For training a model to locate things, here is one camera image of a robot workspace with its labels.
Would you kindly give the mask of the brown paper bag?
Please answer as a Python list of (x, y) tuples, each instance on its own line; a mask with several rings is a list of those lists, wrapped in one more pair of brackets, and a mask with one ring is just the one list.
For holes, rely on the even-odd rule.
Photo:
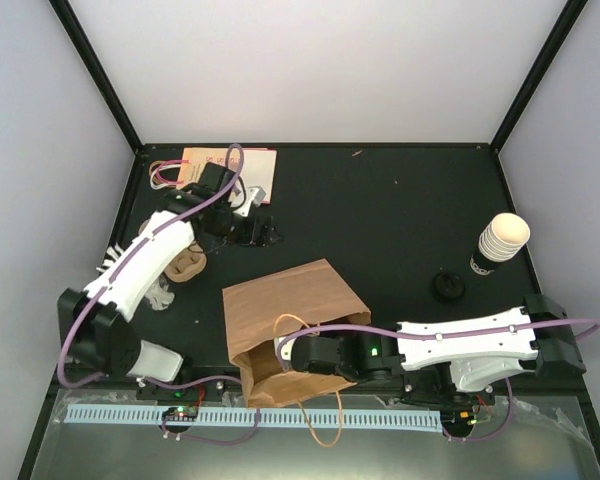
[(337, 426), (344, 424), (340, 392), (352, 384), (340, 377), (288, 370), (276, 356), (275, 340), (330, 323), (368, 325), (371, 312), (338, 272), (317, 260), (223, 290), (230, 362), (240, 369), (250, 408), (301, 406), (333, 394)]

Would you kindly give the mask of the brown pulp cup carrier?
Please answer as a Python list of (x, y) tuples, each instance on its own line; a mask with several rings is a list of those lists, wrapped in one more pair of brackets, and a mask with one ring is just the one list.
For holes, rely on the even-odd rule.
[(198, 245), (181, 251), (165, 268), (164, 275), (172, 282), (185, 283), (203, 272), (207, 257)]

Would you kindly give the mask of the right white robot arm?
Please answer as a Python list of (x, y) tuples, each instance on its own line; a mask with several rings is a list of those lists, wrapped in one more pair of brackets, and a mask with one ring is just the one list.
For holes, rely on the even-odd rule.
[(544, 295), (528, 295), (520, 306), (465, 320), (403, 321), (392, 329), (352, 323), (305, 327), (275, 335), (274, 349), (287, 369), (356, 384), (383, 384), (398, 376), (411, 383), (413, 375), (433, 370), (437, 396), (456, 403), (523, 373), (538, 378), (584, 374), (574, 326), (587, 336), (599, 324), (568, 317)]

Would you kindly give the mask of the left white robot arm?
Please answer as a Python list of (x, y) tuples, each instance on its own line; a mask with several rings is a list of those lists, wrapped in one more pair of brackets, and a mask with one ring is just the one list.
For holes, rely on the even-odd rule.
[(152, 379), (173, 399), (193, 391), (195, 376), (183, 367), (184, 356), (142, 339), (131, 321), (151, 286), (200, 234), (244, 247), (273, 243), (272, 217), (255, 211), (265, 191), (245, 188), (241, 199), (232, 201), (240, 181), (225, 166), (206, 165), (198, 181), (165, 196), (130, 246), (95, 280), (60, 295), (62, 347), (56, 373), (63, 385), (69, 383), (65, 358), (71, 356), (93, 369), (88, 381), (101, 376)]

